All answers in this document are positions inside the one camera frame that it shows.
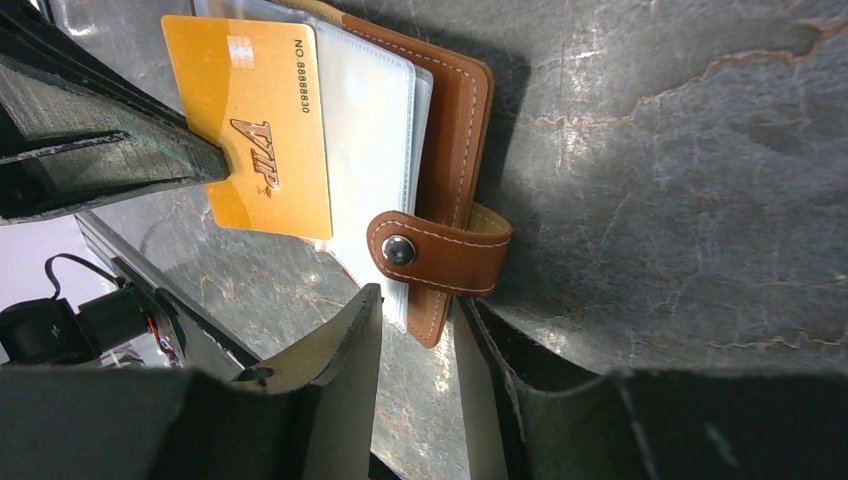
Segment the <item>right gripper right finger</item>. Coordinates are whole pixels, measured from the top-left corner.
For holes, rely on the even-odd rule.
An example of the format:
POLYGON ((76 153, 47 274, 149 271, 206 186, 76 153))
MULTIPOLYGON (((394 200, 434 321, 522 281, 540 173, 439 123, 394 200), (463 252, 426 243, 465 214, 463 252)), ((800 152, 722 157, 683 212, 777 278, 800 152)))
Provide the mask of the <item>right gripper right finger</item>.
POLYGON ((839 372, 596 374, 463 298, 454 323, 475 479, 843 479, 839 372))

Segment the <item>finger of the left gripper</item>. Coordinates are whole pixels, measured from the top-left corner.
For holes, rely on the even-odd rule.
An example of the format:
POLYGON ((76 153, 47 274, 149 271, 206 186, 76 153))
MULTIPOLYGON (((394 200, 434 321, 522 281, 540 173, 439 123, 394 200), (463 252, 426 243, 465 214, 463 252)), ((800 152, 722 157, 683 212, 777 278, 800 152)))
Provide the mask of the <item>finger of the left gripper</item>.
POLYGON ((33 6, 1 9, 1 223, 224 180, 222 150, 33 6))

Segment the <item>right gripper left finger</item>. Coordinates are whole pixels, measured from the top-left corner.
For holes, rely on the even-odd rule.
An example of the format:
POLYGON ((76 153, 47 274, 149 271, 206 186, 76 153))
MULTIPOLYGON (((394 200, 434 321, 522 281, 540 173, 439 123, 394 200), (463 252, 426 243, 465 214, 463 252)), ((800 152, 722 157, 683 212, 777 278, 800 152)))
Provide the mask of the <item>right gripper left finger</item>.
POLYGON ((5 479, 364 479, 381 352, 369 284, 229 381, 192 368, 1 372, 5 479))

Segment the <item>brown leather card holder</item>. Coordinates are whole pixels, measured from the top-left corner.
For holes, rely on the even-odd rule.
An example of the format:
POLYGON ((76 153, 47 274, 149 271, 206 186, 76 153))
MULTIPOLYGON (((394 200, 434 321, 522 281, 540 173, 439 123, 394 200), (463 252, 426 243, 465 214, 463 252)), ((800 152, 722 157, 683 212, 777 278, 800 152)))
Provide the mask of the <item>brown leather card holder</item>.
POLYGON ((378 271, 409 287, 402 316, 408 332, 422 347, 435 347, 452 297, 494 291, 513 234, 506 219, 474 200, 492 106, 491 69, 322 1, 256 5, 325 20, 433 74, 415 211, 379 213, 367 233, 378 271))

